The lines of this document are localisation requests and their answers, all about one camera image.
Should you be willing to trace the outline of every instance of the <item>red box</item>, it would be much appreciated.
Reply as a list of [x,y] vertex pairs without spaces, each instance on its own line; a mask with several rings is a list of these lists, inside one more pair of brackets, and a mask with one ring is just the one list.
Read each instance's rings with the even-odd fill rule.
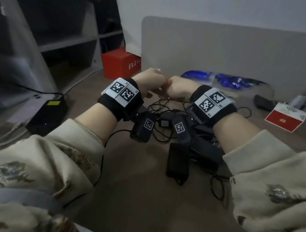
[[131,77],[141,69],[141,57],[128,53],[125,47],[102,54],[104,76],[109,79]]
[[306,119],[306,112],[278,103],[265,119],[287,131],[295,131]]

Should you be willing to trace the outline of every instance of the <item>cuff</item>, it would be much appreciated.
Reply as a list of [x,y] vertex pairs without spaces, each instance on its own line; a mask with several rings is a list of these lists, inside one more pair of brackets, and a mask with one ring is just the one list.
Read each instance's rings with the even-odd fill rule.
[[263,130],[247,144],[224,155],[223,159],[231,173],[237,175],[265,168],[294,154],[290,147]]
[[46,138],[77,149],[97,165],[101,165],[104,155],[103,143],[94,133],[72,119],[65,121]]

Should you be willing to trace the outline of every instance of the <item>qr-like code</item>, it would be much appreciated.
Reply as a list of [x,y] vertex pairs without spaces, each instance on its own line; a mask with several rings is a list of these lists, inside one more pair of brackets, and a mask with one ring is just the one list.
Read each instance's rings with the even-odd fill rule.
[[154,122],[152,122],[150,119],[147,118],[146,122],[144,123],[144,127],[148,130],[153,129]]
[[226,99],[224,96],[222,96],[221,93],[219,92],[215,92],[214,94],[209,96],[210,99],[212,99],[214,102],[219,103],[221,101],[223,101],[224,99]]
[[213,104],[210,100],[204,100],[199,107],[204,110],[204,112],[208,112],[211,108],[213,108],[215,104]]
[[128,88],[126,88],[126,89],[120,94],[120,96],[121,96],[124,100],[126,100],[127,102],[129,102],[129,101],[133,98],[134,94],[133,94]]
[[287,107],[287,110],[291,111],[291,112],[296,112],[297,110],[292,108],[292,107]]
[[115,84],[112,85],[112,87],[110,87],[110,89],[116,93],[119,93],[123,88],[124,88],[124,85],[120,84],[117,81]]
[[183,125],[182,122],[180,122],[180,123],[174,125],[174,127],[175,127],[175,130],[176,130],[176,133],[177,133],[177,134],[179,134],[179,133],[185,131],[185,128],[184,128],[184,125]]

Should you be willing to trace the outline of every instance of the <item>gray panel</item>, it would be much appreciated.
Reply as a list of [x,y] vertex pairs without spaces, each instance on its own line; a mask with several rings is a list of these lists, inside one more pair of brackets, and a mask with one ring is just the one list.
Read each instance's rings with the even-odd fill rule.
[[305,42],[301,32],[148,16],[142,21],[142,70],[253,78],[272,85],[275,99],[288,101],[306,90]]

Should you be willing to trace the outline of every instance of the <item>hand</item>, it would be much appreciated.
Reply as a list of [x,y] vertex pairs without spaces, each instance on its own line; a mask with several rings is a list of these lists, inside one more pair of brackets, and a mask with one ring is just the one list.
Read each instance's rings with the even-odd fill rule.
[[165,94],[167,88],[171,85],[171,81],[165,78],[161,71],[153,68],[149,68],[137,74],[132,79],[136,81],[143,98],[152,97],[152,94],[148,93],[148,91],[152,91],[156,94]]
[[172,84],[168,87],[166,94],[162,97],[170,97],[172,99],[182,99],[189,100],[191,95],[201,86],[193,80],[186,78],[173,76],[170,78]]

